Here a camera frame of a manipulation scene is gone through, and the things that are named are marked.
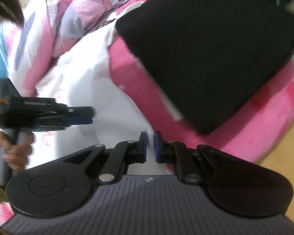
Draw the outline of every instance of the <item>silver pin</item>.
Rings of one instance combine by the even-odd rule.
[[[197,175],[197,174],[187,174],[185,176],[185,180],[188,181],[188,182],[198,182],[200,180],[200,176]]]
[[[114,180],[114,176],[112,174],[108,174],[108,173],[101,174],[99,176],[99,180],[102,182],[110,182],[110,181]]]

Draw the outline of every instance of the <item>finger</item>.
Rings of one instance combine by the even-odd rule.
[[[3,157],[4,160],[9,164],[25,166],[28,163],[27,156],[5,154]]]
[[[8,164],[8,166],[11,169],[16,170],[18,172],[21,172],[21,171],[25,170],[25,166],[22,166],[22,165]]]
[[[31,145],[13,145],[8,152],[10,155],[27,156],[32,153]]]
[[[7,151],[11,148],[11,142],[4,132],[0,132],[0,146],[3,146]]]
[[[24,141],[24,144],[25,145],[31,145],[35,142],[35,137],[34,137],[34,134],[30,134],[28,135],[26,138],[25,138],[25,141]]]

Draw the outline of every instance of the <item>black cushion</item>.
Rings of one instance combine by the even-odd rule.
[[[234,115],[294,53],[294,15],[267,0],[148,0],[116,28],[202,134]]]

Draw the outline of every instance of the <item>gray ribbed base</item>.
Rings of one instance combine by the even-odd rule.
[[[73,213],[53,219],[18,214],[2,229],[9,235],[294,235],[285,216],[233,216],[200,187],[184,185],[174,175],[126,175],[118,184],[99,187]]]

